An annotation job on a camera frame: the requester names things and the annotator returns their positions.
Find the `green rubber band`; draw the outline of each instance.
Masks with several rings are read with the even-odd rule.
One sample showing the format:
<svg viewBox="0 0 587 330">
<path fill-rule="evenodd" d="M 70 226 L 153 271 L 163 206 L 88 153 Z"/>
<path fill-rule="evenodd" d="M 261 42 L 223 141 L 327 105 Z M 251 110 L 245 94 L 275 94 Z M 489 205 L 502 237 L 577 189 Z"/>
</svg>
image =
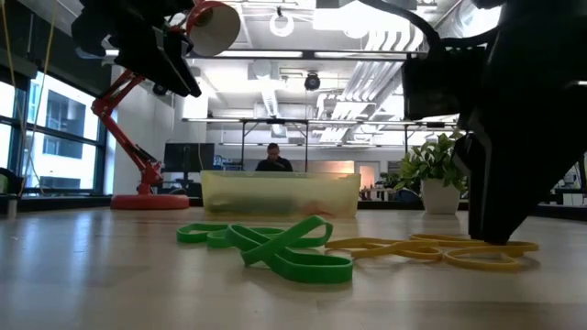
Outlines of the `green rubber band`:
<svg viewBox="0 0 587 330">
<path fill-rule="evenodd" d="M 208 239 L 210 232 L 218 230 L 225 230 L 228 225 L 206 225 L 206 224 L 191 224 L 177 229 L 176 237 L 178 242 L 182 243 L 202 243 Z"/>
<path fill-rule="evenodd" d="M 279 228 L 270 228 L 270 227 L 254 227 L 251 228 L 260 234 L 266 235 L 267 237 L 276 237 L 283 232 L 282 229 Z M 207 236 L 207 243 L 208 246 L 211 248 L 231 248 L 232 244 L 227 240 L 227 231 L 224 230 L 217 230 L 215 232 L 208 233 Z"/>
<path fill-rule="evenodd" d="M 263 261 L 287 280 L 323 284 L 351 281 L 351 260 L 299 253 L 290 249 L 295 242 L 319 226 L 325 226 L 327 231 L 322 237 L 311 238 L 311 242 L 324 245 L 330 239 L 332 225 L 319 216 L 309 217 L 276 237 L 265 236 L 243 225 L 229 225 L 226 238 L 241 250 L 245 265 Z"/>
<path fill-rule="evenodd" d="M 177 241 L 181 243 L 204 243 L 210 248 L 230 248 L 232 244 L 227 241 L 226 229 L 228 225 L 191 224 L 177 229 Z M 251 227 L 251 230 L 266 237 L 276 237 L 283 233 L 283 229 L 272 227 Z M 317 248 L 326 244 L 328 237 L 302 237 L 296 239 L 290 248 Z"/>
</svg>

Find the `lamp arm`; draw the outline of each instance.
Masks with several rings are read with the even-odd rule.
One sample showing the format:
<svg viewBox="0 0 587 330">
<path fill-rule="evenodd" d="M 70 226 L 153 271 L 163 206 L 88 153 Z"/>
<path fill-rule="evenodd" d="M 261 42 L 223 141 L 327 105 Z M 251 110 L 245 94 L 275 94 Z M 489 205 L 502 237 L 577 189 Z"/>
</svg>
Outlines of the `lamp arm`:
<svg viewBox="0 0 587 330">
<path fill-rule="evenodd" d="M 114 109 L 135 86 L 144 80 L 145 77 L 136 75 L 130 70 L 125 70 L 102 97 L 95 99 L 92 104 L 92 111 L 100 118 L 106 130 L 112 134 L 120 147 L 128 154 L 135 165 L 137 165 L 140 171 L 138 193 L 150 194 L 151 186 L 163 181 L 161 162 L 152 157 L 136 143 L 132 142 L 112 118 Z"/>
</svg>

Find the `person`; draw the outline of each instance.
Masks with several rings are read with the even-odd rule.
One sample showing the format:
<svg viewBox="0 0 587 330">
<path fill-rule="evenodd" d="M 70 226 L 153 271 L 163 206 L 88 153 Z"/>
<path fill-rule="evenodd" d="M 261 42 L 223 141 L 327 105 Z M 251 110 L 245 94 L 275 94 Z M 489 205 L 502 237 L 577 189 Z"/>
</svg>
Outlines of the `person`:
<svg viewBox="0 0 587 330">
<path fill-rule="evenodd" d="M 259 162 L 255 171 L 294 171 L 292 163 L 279 156 L 277 143 L 270 143 L 267 147 L 267 159 Z"/>
</svg>

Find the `plastic bin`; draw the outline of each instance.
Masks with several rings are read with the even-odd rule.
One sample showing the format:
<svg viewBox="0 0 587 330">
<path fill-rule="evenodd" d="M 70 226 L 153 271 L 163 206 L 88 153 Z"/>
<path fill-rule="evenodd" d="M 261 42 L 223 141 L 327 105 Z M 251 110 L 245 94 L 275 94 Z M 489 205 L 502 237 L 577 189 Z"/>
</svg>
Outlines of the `plastic bin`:
<svg viewBox="0 0 587 330">
<path fill-rule="evenodd" d="M 360 174 L 202 171 L 204 208 L 217 215 L 357 213 Z"/>
</svg>

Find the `yellow rubber band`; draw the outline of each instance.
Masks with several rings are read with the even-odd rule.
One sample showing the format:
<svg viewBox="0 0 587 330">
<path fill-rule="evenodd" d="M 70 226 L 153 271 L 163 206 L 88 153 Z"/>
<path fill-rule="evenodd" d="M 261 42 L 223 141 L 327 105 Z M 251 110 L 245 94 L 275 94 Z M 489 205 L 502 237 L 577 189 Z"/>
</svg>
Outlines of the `yellow rubber band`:
<svg viewBox="0 0 587 330">
<path fill-rule="evenodd" d="M 442 252 L 440 248 L 457 248 Z M 516 260 L 526 252 L 538 251 L 539 246 L 529 242 L 509 242 L 506 246 L 492 246 L 480 240 L 468 238 L 417 234 L 410 240 L 393 240 L 370 237 L 357 237 L 328 242 L 329 249 L 358 249 L 351 251 L 355 258 L 374 258 L 384 255 L 397 255 L 411 259 L 445 260 L 449 265 L 470 270 L 519 271 L 524 264 Z M 474 258 L 459 258 L 462 255 L 501 253 L 500 261 L 487 261 Z"/>
</svg>

